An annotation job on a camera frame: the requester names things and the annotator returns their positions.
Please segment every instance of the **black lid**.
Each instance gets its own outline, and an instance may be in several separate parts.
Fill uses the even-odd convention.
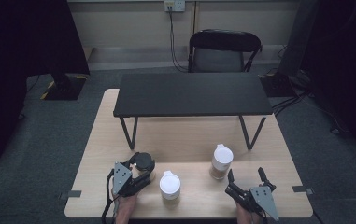
[[[139,153],[135,158],[135,167],[136,169],[148,170],[152,165],[151,155],[146,152]]]

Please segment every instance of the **carpeted floor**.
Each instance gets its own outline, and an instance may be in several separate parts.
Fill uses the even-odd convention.
[[[273,65],[254,65],[265,74]],[[28,78],[19,122],[0,160],[0,224],[101,223],[68,218],[61,194],[71,190],[106,89],[118,88],[127,73],[176,73],[173,67],[92,71],[76,101],[44,101],[50,76]],[[286,98],[270,98],[276,105]],[[305,97],[277,116],[314,211],[324,223],[356,223],[356,142],[329,131],[333,125],[316,99]],[[316,216],[282,218],[279,223],[321,223]],[[131,223],[235,223],[234,220],[132,220]]]

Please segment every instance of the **wall socket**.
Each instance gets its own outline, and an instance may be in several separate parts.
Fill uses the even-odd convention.
[[[165,0],[164,11],[183,12],[186,9],[185,0]]]

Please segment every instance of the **human hand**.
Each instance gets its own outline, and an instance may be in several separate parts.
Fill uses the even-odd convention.
[[[261,217],[256,213],[251,213],[247,209],[243,208],[238,202],[236,205],[236,221],[238,224],[259,224]]]
[[[130,197],[118,197],[117,195],[113,194],[113,199],[115,202],[119,203],[119,208],[116,212],[116,224],[128,224],[129,218],[131,214],[135,210],[137,194]]]

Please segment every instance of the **white cup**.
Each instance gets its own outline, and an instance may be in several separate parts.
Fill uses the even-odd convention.
[[[224,144],[218,144],[213,153],[212,166],[209,170],[210,175],[215,179],[223,179],[233,158],[234,154],[230,148],[225,147]]]
[[[180,179],[171,171],[165,171],[160,180],[161,194],[167,200],[174,200],[180,194]]]

